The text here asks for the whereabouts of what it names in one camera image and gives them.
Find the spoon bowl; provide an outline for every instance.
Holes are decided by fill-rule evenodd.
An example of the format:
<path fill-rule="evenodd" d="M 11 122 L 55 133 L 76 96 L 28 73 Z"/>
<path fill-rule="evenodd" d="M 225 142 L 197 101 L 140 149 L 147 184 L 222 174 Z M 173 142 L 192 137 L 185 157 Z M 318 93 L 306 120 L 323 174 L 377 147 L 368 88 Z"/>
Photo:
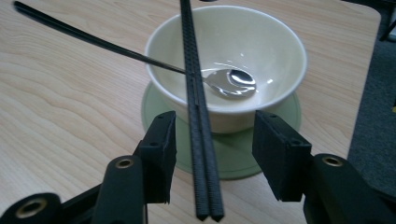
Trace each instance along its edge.
<path fill-rule="evenodd" d="M 253 77 L 240 70 L 220 69 L 203 78 L 203 82 L 216 92 L 234 99 L 252 96 L 256 91 Z"/>

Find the wooden table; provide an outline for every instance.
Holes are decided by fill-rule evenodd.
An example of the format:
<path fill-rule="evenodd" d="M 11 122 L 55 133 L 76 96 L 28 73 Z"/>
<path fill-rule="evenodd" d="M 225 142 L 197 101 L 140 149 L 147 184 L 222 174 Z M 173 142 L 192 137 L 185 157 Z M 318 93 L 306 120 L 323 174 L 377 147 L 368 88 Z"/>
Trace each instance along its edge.
<path fill-rule="evenodd" d="M 268 13 L 303 40 L 309 58 L 297 90 L 300 133 L 313 154 L 347 156 L 379 14 L 337 0 L 220 0 Z M 178 1 L 23 3 L 127 49 L 144 52 Z M 0 2 L 0 212 L 38 192 L 75 197 L 102 181 L 106 165 L 144 136 L 145 65 L 61 34 Z M 175 170 L 171 203 L 150 204 L 150 223 L 200 223 L 191 175 Z M 222 181 L 223 223 L 305 223 L 301 203 L 275 200 L 265 177 Z"/>

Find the chopstick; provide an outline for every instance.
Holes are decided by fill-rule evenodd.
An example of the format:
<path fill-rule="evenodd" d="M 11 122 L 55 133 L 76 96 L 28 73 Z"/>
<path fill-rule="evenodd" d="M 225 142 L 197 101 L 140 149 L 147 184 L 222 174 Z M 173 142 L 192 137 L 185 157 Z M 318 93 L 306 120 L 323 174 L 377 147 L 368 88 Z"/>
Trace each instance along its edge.
<path fill-rule="evenodd" d="M 60 31 L 67 35 L 71 35 L 75 38 L 78 38 L 80 40 L 83 40 L 85 42 L 93 44 L 93 45 L 100 47 L 102 49 L 107 49 L 107 50 L 116 52 L 118 54 L 130 57 L 133 59 L 137 59 L 138 61 L 141 61 L 144 63 L 153 64 L 155 66 L 159 66 L 164 69 L 168 69 L 168 70 L 171 70 L 174 72 L 178 72 L 180 74 L 184 74 L 184 71 L 182 69 L 174 67 L 173 65 L 158 62 L 156 60 L 150 59 L 150 58 L 148 58 L 142 54 L 139 54 L 137 52 L 117 46 L 117 45 L 107 42 L 103 39 L 100 39 L 94 35 L 90 35 L 90 34 L 83 32 L 69 24 L 66 24 L 62 21 L 58 21 L 55 18 L 53 18 L 43 12 L 40 12 L 32 7 L 26 6 L 24 3 L 21 3 L 19 1 L 14 2 L 14 7 L 21 14 L 26 15 L 35 21 L 38 21 L 38 22 L 40 22 L 44 25 L 47 25 L 57 31 Z"/>
<path fill-rule="evenodd" d="M 180 0 L 196 216 L 224 217 L 190 0 Z"/>

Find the green saucer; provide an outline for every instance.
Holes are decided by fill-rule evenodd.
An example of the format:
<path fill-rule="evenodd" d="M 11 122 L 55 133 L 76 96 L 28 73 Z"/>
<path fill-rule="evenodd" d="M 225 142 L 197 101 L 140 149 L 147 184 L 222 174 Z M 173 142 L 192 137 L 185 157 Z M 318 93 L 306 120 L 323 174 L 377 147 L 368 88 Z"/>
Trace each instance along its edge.
<path fill-rule="evenodd" d="M 149 83 L 142 101 L 142 122 L 145 130 L 148 129 L 154 117 L 170 110 L 172 109 L 163 101 L 160 93 L 155 89 L 152 83 Z M 268 111 L 280 116 L 295 130 L 298 131 L 300 129 L 301 110 L 295 93 L 283 103 Z M 176 167 L 188 173 L 192 173 L 189 126 L 180 118 L 176 120 L 176 136 Z M 251 155 L 252 138 L 253 129 L 248 129 L 239 133 L 213 135 L 219 178 L 244 178 L 262 171 Z"/>

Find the white bowl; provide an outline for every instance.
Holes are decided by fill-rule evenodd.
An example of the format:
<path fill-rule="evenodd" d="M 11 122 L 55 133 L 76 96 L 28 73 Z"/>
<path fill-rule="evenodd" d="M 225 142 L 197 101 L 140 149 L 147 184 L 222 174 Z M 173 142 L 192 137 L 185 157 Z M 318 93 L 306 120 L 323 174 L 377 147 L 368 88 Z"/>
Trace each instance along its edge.
<path fill-rule="evenodd" d="M 200 7 L 193 20 L 203 76 L 221 68 L 248 72 L 257 91 L 247 99 L 227 99 L 206 84 L 205 97 L 213 133 L 234 133 L 253 126 L 256 110 L 276 105 L 302 82 L 307 59 L 298 36 L 283 22 L 244 7 Z M 184 68 L 179 15 L 151 35 L 146 55 Z M 181 74 L 147 65 L 154 86 L 177 115 L 188 122 L 186 82 Z"/>

